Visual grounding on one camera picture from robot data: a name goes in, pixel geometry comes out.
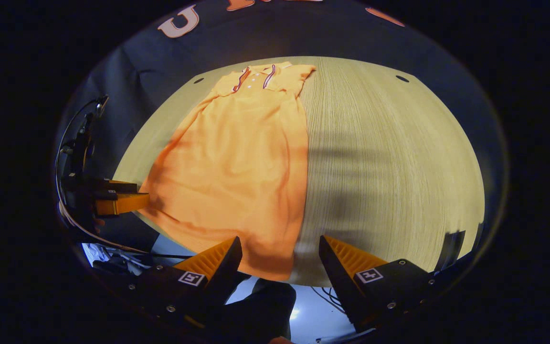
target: light wood surface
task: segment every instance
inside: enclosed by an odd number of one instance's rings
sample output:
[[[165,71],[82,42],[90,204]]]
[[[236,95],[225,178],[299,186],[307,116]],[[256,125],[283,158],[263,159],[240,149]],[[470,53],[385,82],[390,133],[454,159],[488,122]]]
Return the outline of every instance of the light wood surface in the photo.
[[[181,120],[221,76],[284,61],[317,66],[300,95],[309,136],[307,198],[288,282],[330,286],[318,256],[322,234],[386,261],[406,258],[428,272],[434,270],[445,233],[465,231],[458,257],[470,252],[485,199],[463,129],[417,78],[361,61],[276,57],[197,75],[147,120],[113,179],[143,183]]]

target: person's leg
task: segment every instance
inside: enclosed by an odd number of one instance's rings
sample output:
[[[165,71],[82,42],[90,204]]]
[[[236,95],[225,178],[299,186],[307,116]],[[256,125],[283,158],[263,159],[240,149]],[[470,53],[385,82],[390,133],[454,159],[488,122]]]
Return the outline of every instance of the person's leg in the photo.
[[[296,291],[287,283],[258,279],[247,298],[225,305],[214,314],[212,326],[252,343],[290,339],[290,314]]]

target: orange polo dress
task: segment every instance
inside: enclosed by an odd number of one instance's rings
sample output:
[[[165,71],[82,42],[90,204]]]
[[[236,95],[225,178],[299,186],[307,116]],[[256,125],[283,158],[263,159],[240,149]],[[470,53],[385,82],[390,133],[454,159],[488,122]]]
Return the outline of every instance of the orange polo dress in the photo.
[[[313,70],[286,62],[223,76],[156,159],[139,212],[194,252],[238,236],[241,272],[288,279],[307,191],[298,96]]]

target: floor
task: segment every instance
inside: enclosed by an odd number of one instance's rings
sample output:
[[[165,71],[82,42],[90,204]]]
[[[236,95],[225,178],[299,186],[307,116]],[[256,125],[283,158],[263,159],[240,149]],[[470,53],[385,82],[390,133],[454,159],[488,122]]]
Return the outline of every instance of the floor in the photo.
[[[153,248],[153,253],[170,255],[194,255],[179,244],[159,235]],[[180,259],[156,258],[159,263],[175,264]],[[228,303],[242,300],[248,296],[257,277],[252,276],[240,283],[229,298]],[[332,305],[320,298],[311,287],[292,285],[296,290],[296,303],[290,316],[290,333],[295,344],[328,344],[341,343],[343,340],[356,337],[353,326],[347,317],[334,309]]]

